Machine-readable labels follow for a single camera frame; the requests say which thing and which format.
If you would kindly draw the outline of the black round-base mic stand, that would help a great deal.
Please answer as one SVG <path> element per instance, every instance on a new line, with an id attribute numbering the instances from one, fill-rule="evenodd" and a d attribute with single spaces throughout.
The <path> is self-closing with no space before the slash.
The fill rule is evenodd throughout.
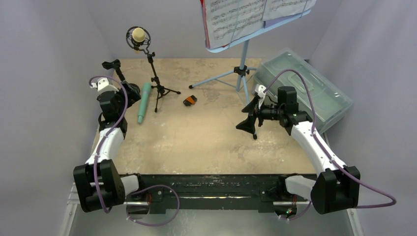
<path id="1" fill-rule="evenodd" d="M 127 83 L 127 80 L 125 79 L 125 76 L 123 75 L 120 67 L 121 67 L 121 62 L 119 59 L 116 59 L 112 62 L 108 62 L 108 61 L 104 61 L 102 63 L 102 67 L 106 70 L 110 70 L 110 69 L 114 69 L 117 76 L 119 77 L 121 83 Z"/>

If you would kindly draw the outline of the teal toy microphone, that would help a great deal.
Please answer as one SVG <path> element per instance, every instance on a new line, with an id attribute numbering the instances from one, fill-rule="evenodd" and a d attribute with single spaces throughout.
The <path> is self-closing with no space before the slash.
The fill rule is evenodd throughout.
<path id="1" fill-rule="evenodd" d="M 152 90 L 151 83 L 144 83 L 144 86 L 142 88 L 142 93 L 141 93 L 142 97 L 141 97 L 141 102 L 140 102 L 140 106 L 138 110 L 138 117 L 137 117 L 137 122 L 139 124 L 142 124 L 144 121 L 144 118 L 147 112 L 151 90 Z"/>

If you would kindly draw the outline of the black tripod mic stand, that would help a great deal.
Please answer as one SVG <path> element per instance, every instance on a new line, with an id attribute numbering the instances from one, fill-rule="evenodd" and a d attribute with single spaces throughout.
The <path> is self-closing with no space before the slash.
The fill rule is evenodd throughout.
<path id="1" fill-rule="evenodd" d="M 157 99 L 156 99 L 156 104 L 155 104 L 155 109 L 154 109 L 154 112 L 157 113 L 159 99 L 163 98 L 164 96 L 166 96 L 170 92 L 174 92 L 176 94 L 181 94 L 181 92 L 177 91 L 177 90 L 169 89 L 169 88 L 161 85 L 159 77 L 157 76 L 157 73 L 156 73 L 156 70 L 155 70 L 155 67 L 154 67 L 154 64 L 153 64 L 154 63 L 153 58 L 155 57 L 155 52 L 150 53 L 149 51 L 146 51 L 145 54 L 147 55 L 148 62 L 151 65 L 151 69 L 152 69 L 152 72 L 153 72 L 153 77 L 151 77 L 150 80 L 152 82 L 156 83 L 156 85 L 152 85 L 151 88 L 152 89 L 153 88 L 157 89 Z"/>

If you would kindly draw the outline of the beige condenser microphone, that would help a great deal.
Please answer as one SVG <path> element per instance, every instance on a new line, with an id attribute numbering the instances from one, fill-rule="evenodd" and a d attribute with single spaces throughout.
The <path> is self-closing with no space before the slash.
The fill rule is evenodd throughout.
<path id="1" fill-rule="evenodd" d="M 146 55 L 149 54 L 151 37 L 146 29 L 133 26 L 127 30 L 125 39 L 131 49 L 137 52 L 143 52 Z"/>

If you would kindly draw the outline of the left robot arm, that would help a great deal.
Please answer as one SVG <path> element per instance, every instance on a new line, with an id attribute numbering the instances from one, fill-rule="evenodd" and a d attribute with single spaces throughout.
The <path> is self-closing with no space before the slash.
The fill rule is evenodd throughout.
<path id="1" fill-rule="evenodd" d="M 104 77 L 91 85 L 98 91 L 102 110 L 98 118 L 99 140 L 85 164 L 73 170 L 84 212 L 100 209 L 109 212 L 112 207 L 123 204 L 127 196 L 141 201 L 147 194 L 138 174 L 120 175 L 113 162 L 127 133 L 126 109 L 141 99 L 136 84 L 123 81 L 121 86 L 116 88 Z"/>

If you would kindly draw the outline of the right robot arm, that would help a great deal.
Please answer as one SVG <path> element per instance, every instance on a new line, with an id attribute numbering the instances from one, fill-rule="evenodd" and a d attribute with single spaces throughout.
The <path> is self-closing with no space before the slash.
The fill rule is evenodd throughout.
<path id="1" fill-rule="evenodd" d="M 278 121 L 306 152 L 317 174 L 316 180 L 299 174 L 280 177 L 277 196 L 282 200 L 293 195 L 303 197 L 319 214 L 357 207 L 359 170 L 341 161 L 320 137 L 311 116 L 299 109 L 294 87 L 279 87 L 277 102 L 268 106 L 264 104 L 266 90 L 262 85 L 256 87 L 254 98 L 242 110 L 248 116 L 236 129 L 250 133 L 256 140 L 256 126 L 261 127 L 264 120 Z"/>

